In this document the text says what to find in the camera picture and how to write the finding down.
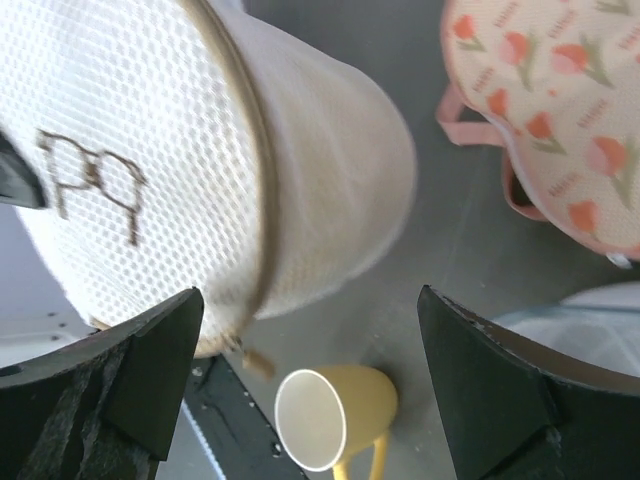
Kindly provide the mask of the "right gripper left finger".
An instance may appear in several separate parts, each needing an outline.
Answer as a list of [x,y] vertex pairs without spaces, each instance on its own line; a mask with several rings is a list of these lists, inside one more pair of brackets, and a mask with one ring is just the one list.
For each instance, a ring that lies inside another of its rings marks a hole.
[[4,479],[153,479],[168,457],[204,312],[184,290],[1,370]]

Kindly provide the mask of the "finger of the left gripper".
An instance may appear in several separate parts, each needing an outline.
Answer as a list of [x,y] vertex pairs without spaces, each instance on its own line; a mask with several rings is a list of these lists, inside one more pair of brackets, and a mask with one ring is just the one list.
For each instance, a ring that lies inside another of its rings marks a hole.
[[38,176],[9,139],[0,139],[0,198],[3,204],[29,209],[45,208],[45,192]]

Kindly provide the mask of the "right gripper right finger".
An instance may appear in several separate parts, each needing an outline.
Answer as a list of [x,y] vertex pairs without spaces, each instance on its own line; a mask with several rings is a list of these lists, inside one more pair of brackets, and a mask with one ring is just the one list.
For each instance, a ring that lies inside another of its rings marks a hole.
[[428,286],[417,310],[458,478],[638,477],[639,375],[562,354]]

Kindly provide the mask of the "beige cylindrical mesh laundry bag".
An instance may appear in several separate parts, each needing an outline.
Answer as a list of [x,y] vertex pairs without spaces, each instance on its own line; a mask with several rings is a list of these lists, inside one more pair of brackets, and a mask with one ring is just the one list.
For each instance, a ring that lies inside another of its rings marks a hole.
[[374,265],[417,177],[373,80],[235,1],[3,2],[1,133],[80,316],[108,329],[195,287],[200,358]]

